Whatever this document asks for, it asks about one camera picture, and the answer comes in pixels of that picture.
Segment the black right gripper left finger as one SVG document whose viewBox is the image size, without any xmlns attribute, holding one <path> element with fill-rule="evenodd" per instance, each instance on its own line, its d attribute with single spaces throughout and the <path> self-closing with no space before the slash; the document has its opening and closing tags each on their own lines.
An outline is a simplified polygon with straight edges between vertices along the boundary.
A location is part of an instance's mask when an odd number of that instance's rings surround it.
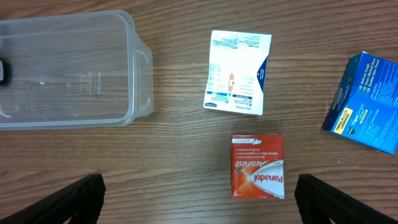
<svg viewBox="0 0 398 224">
<path fill-rule="evenodd" d="M 93 173 L 6 218 L 1 224 L 96 224 L 104 204 L 103 176 Z"/>
</svg>

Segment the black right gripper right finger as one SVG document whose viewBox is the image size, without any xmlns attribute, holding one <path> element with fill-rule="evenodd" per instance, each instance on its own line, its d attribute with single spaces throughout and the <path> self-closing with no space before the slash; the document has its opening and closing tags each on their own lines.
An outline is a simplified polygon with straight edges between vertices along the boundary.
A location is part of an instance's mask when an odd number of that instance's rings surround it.
<svg viewBox="0 0 398 224">
<path fill-rule="evenodd" d="M 311 174 L 299 175 L 295 199 L 305 224 L 397 224 L 397 220 Z"/>
</svg>

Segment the red Panadol box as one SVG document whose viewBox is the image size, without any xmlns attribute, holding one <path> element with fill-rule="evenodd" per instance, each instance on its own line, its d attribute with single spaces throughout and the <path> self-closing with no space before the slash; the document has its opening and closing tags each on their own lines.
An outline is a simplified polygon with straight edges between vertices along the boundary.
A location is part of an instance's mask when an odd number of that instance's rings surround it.
<svg viewBox="0 0 398 224">
<path fill-rule="evenodd" d="M 281 134 L 231 137 L 233 198 L 285 199 L 284 137 Z"/>
</svg>

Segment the blue VapoDrops box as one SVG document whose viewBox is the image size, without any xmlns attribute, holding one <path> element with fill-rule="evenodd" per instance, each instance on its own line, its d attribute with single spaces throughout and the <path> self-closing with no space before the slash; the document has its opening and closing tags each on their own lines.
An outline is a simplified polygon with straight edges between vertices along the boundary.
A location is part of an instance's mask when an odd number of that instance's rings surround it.
<svg viewBox="0 0 398 224">
<path fill-rule="evenodd" d="M 397 64 L 367 52 L 350 58 L 322 130 L 394 154 Z"/>
</svg>

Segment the white bandage box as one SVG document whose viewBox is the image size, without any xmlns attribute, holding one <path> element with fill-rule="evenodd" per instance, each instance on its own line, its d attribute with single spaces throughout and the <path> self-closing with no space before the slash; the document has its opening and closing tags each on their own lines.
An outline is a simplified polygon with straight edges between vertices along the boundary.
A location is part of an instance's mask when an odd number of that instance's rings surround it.
<svg viewBox="0 0 398 224">
<path fill-rule="evenodd" d="M 214 30 L 203 107 L 261 116 L 272 35 Z"/>
</svg>

